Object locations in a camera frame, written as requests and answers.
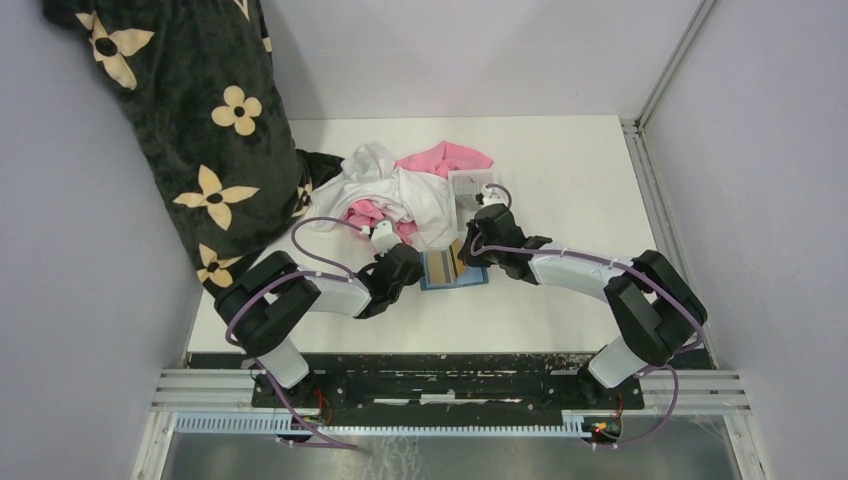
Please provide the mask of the gold striped credit card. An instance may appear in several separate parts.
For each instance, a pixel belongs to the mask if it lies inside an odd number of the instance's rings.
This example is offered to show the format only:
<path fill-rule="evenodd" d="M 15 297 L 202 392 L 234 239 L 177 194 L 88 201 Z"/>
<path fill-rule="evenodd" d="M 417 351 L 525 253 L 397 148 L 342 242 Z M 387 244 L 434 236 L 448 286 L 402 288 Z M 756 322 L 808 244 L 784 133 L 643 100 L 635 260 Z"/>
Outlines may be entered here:
<path fill-rule="evenodd" d="M 430 287 L 453 285 L 467 269 L 465 263 L 450 249 L 427 251 L 423 254 L 426 284 Z"/>

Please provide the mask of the blue leather card holder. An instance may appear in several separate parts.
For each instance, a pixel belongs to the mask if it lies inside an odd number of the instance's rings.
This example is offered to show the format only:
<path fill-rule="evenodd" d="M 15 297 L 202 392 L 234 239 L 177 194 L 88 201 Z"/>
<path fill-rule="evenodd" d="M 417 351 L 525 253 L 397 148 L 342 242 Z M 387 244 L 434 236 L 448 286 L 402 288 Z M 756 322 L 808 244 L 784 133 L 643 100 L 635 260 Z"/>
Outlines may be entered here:
<path fill-rule="evenodd" d="M 420 280 L 422 291 L 482 286 L 489 283 L 485 268 L 465 265 L 451 250 L 423 252 L 421 259 L 424 267 L 424 276 Z"/>

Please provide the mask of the stack of credit cards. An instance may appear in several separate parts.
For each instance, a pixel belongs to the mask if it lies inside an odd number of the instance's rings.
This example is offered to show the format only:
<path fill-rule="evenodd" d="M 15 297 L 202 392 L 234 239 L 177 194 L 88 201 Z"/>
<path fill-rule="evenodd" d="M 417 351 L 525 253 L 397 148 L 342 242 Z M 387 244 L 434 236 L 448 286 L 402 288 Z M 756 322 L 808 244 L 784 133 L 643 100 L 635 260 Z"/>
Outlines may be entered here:
<path fill-rule="evenodd" d="M 467 175 L 456 175 L 451 179 L 456 203 L 469 211 L 477 211 L 481 208 L 475 196 L 480 193 L 481 187 L 472 177 Z"/>

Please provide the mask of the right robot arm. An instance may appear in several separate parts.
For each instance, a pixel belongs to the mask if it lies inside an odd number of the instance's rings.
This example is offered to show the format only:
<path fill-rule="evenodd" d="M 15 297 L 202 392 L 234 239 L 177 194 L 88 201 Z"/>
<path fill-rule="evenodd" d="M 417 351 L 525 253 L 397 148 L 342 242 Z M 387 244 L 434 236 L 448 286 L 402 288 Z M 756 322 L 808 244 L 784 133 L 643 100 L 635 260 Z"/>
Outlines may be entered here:
<path fill-rule="evenodd" d="M 575 291 L 610 307 L 619 335 L 582 367 L 577 382 L 580 400 L 591 408 L 606 406 L 625 380 L 703 342 L 706 308 L 655 250 L 620 260 L 568 249 L 548 237 L 525 235 L 511 209 L 497 203 L 468 221 L 460 257 L 470 266 L 497 266 L 513 280 Z"/>

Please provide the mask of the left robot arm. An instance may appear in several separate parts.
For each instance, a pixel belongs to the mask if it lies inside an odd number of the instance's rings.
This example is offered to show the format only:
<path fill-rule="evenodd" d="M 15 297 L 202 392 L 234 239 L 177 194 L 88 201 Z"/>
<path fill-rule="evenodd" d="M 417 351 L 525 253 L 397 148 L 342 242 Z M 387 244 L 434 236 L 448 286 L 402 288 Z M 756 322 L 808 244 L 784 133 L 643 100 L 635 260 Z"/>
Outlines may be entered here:
<path fill-rule="evenodd" d="M 276 251 L 220 292 L 214 309 L 227 326 L 225 339 L 267 372 L 280 398 L 299 407 L 315 391 L 308 363 L 290 338 L 301 319 L 313 312 L 369 319 L 423 276 L 421 255 L 404 243 L 376 254 L 351 278 L 304 270 Z"/>

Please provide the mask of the clear plastic tray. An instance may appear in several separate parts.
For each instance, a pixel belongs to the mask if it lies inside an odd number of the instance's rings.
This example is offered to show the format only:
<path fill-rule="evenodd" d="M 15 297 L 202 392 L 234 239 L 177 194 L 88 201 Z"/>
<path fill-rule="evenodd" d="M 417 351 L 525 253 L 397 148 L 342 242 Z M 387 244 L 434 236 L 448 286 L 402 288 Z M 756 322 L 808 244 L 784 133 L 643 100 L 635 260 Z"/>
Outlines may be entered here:
<path fill-rule="evenodd" d="M 476 199 L 483 193 L 489 183 L 499 183 L 500 174 L 491 168 L 455 170 L 448 173 L 449 194 L 454 201 L 457 232 L 464 236 L 467 232 L 466 223 L 482 208 Z"/>

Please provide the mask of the white cloth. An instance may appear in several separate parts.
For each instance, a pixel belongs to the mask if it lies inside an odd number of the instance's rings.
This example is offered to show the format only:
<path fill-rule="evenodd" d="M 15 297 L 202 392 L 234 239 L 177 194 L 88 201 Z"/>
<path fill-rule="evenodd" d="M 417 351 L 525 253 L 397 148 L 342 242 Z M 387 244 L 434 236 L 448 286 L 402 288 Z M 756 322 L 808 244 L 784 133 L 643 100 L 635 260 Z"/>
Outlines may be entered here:
<path fill-rule="evenodd" d="M 457 237 L 448 181 L 398 167 L 378 142 L 359 147 L 338 175 L 312 192 L 309 215 L 359 228 L 388 218 L 405 242 L 426 249 L 446 248 Z"/>

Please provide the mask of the pink cloth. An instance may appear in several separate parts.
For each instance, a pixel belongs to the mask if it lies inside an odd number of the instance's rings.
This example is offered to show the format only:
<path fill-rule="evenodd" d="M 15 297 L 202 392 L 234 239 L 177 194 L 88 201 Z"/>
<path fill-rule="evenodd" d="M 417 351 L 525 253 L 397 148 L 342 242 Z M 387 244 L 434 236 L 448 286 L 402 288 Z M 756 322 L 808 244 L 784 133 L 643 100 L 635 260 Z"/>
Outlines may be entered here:
<path fill-rule="evenodd" d="M 448 181 L 451 171 L 488 169 L 493 166 L 493 160 L 472 148 L 443 141 L 423 152 L 396 159 L 396 165 L 409 171 L 434 174 Z"/>

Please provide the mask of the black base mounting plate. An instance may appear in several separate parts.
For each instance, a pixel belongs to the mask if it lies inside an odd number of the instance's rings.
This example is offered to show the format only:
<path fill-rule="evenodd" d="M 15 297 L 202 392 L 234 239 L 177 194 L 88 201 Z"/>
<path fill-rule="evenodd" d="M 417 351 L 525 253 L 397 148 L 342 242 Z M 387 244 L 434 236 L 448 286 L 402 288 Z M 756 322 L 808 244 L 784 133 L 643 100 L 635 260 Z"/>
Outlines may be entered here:
<path fill-rule="evenodd" d="M 582 372 L 589 355 L 308 354 L 309 374 L 285 389 L 300 412 L 332 427 L 559 426 L 564 411 L 641 410 L 634 379 L 605 389 Z"/>

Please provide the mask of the black floral blanket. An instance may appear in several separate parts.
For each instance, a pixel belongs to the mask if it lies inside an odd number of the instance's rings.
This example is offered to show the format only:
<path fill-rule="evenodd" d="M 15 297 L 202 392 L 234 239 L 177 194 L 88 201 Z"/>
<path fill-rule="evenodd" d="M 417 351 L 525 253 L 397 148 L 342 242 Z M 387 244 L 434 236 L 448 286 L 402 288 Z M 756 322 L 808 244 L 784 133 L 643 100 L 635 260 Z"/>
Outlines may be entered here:
<path fill-rule="evenodd" d="M 46 1 L 131 124 L 202 287 L 230 287 L 340 157 L 293 138 L 258 1 Z"/>

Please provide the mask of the aluminium frame rail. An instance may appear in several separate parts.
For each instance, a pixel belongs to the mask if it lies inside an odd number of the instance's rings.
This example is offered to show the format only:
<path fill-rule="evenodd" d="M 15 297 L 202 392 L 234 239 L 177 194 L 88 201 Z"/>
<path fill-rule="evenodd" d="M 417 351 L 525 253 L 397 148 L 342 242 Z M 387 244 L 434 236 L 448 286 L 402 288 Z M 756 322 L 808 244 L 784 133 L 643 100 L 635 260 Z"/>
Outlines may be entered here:
<path fill-rule="evenodd" d="M 353 397 L 354 383 L 345 380 L 330 389 L 329 405 L 307 404 L 288 409 L 262 373 L 232 369 L 165 369 L 154 395 L 145 433 L 131 476 L 158 479 L 164 472 L 173 435 L 180 428 L 199 433 L 309 435 L 299 417 L 324 412 L 327 426 L 317 431 L 335 438 L 360 436 L 459 436 L 532 438 L 588 437 L 592 419 L 612 422 L 625 417 L 671 421 L 717 416 L 729 429 L 731 455 L 744 479 L 767 476 L 753 436 L 752 411 L 740 376 L 725 370 L 655 372 L 624 386 L 619 395 L 594 404 L 566 397 L 571 371 L 554 374 L 552 385 L 533 382 L 524 392 L 407 396 L 369 393 Z"/>

